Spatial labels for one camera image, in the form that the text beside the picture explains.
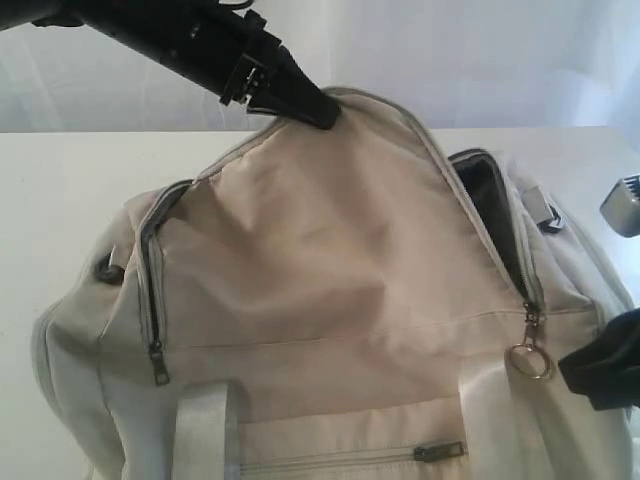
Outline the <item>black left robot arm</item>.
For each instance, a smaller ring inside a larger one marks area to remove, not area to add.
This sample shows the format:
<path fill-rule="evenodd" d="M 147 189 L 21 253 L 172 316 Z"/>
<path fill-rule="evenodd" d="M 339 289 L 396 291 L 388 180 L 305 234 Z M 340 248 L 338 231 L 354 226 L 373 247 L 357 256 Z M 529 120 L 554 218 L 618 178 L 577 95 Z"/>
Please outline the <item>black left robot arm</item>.
<path fill-rule="evenodd" d="M 89 26 L 247 113 L 330 130 L 336 100 L 301 70 L 250 1 L 4 1 L 1 28 Z"/>

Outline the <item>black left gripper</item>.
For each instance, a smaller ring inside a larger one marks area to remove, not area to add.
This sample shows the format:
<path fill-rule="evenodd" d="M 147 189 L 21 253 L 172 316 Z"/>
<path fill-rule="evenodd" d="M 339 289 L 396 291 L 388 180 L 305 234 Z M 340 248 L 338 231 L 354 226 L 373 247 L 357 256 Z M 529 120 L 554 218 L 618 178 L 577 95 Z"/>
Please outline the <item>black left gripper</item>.
<path fill-rule="evenodd" d="M 300 69 L 282 41 L 266 31 L 251 1 L 180 1 L 174 71 L 216 94 L 223 105 L 331 130 L 336 100 Z"/>

